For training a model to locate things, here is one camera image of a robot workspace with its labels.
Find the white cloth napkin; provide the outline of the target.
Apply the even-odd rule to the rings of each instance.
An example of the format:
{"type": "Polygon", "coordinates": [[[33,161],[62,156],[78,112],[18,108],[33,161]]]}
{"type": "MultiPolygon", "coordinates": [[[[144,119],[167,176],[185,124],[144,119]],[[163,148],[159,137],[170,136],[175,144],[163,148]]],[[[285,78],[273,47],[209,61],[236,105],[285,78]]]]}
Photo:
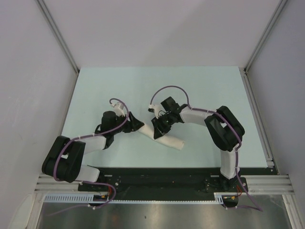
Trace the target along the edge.
{"type": "Polygon", "coordinates": [[[138,132],[140,132],[141,134],[149,137],[150,139],[152,139],[155,142],[158,142],[164,146],[170,147],[170,148],[174,148],[177,150],[182,150],[184,147],[185,142],[181,139],[178,139],[176,137],[173,136],[168,136],[168,135],[164,135],[161,136],[160,138],[154,139],[154,131],[153,129],[148,126],[147,124],[144,124],[144,126],[142,126],[138,132]]]}

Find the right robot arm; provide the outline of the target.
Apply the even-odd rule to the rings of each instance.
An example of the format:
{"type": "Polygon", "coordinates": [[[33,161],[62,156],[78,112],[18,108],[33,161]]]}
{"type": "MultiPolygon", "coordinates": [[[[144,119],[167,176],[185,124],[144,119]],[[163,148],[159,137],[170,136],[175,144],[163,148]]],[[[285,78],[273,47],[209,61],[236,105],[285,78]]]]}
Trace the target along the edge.
{"type": "Polygon", "coordinates": [[[179,105],[168,97],[160,105],[150,104],[148,111],[155,115],[152,119],[154,139],[165,136],[175,123],[205,126],[221,151],[220,187],[224,191],[232,191],[241,181],[238,151],[245,130],[228,107],[221,106],[216,111],[205,110],[189,104],[179,105]]]}

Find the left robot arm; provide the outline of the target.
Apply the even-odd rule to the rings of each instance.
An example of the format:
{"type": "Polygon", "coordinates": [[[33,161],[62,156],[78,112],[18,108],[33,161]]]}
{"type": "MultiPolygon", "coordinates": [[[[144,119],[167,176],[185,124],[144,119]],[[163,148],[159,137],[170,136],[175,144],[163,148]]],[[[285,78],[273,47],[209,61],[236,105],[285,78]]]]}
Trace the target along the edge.
{"type": "Polygon", "coordinates": [[[122,116],[118,116],[114,111],[104,112],[93,135],[78,137],[75,140],[58,136],[42,164],[42,173],[69,183],[75,180],[87,181],[90,187],[99,191],[105,186],[105,178],[99,175],[99,169],[83,165],[83,156],[109,148],[116,134],[135,132],[143,126],[144,123],[136,119],[131,112],[122,116]]]}

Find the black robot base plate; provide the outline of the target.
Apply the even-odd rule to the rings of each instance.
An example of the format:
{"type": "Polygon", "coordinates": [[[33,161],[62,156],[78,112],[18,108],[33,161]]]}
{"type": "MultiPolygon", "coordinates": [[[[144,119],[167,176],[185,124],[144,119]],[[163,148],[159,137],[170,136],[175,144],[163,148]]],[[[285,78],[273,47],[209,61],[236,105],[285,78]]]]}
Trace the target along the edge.
{"type": "Polygon", "coordinates": [[[204,201],[215,192],[235,193],[237,179],[225,181],[220,168],[100,168],[98,182],[115,187],[115,200],[204,201]]]}

